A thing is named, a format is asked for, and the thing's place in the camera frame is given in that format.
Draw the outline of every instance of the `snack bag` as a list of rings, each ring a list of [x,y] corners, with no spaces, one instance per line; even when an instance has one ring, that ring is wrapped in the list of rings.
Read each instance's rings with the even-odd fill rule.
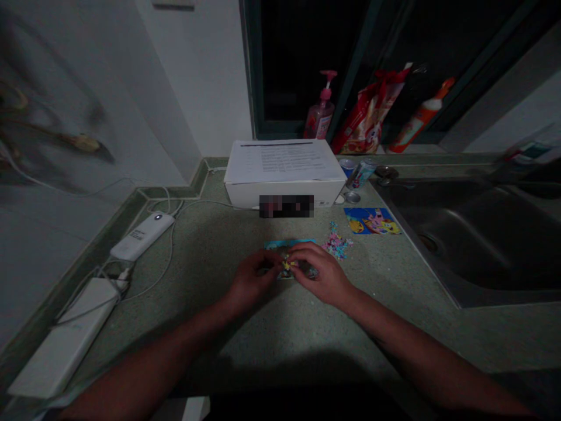
[[[375,154],[382,136],[382,122],[405,85],[409,67],[399,73],[378,70],[376,83],[358,93],[358,100],[345,125],[337,133],[334,154]]]

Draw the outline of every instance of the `soap dispenser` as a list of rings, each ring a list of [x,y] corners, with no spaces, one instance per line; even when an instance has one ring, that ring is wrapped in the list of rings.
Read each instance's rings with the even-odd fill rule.
[[[310,107],[306,126],[304,127],[304,139],[325,139],[329,123],[335,111],[335,105],[329,101],[331,98],[331,81],[337,72],[334,70],[322,70],[321,74],[327,77],[327,85],[321,90],[320,100]]]

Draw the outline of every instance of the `stainless steel sink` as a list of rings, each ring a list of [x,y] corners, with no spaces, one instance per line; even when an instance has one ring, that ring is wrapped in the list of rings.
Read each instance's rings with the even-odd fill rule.
[[[561,223],[477,178],[372,183],[460,307],[561,300]]]

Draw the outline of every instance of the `window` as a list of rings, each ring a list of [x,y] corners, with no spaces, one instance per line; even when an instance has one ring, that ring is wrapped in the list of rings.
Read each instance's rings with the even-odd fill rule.
[[[335,113],[327,140],[344,123],[378,69],[414,63],[384,122],[393,140],[442,82],[456,84],[442,111],[415,140],[436,143],[561,16],[558,0],[242,0],[257,139],[302,137],[325,78]]]

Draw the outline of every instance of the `wall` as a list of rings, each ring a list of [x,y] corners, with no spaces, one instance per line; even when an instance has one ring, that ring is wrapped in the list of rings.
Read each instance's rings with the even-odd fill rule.
[[[501,153],[561,118],[561,71],[512,108],[474,140],[466,153]]]
[[[3,129],[23,151],[28,172],[63,189],[92,192],[123,177],[186,185],[200,152],[134,2],[118,3],[0,3],[0,78],[29,96],[26,118],[85,132],[103,150],[80,153],[37,133]],[[110,22],[102,25],[102,16]],[[119,27],[121,18],[128,27]],[[0,349],[135,184],[149,182],[121,180],[98,195],[75,198],[2,173]]]
[[[561,116],[561,22],[555,24],[449,131],[450,152],[501,153]]]
[[[238,0],[197,2],[194,12],[156,10],[136,0],[203,156],[229,156],[251,140]]]

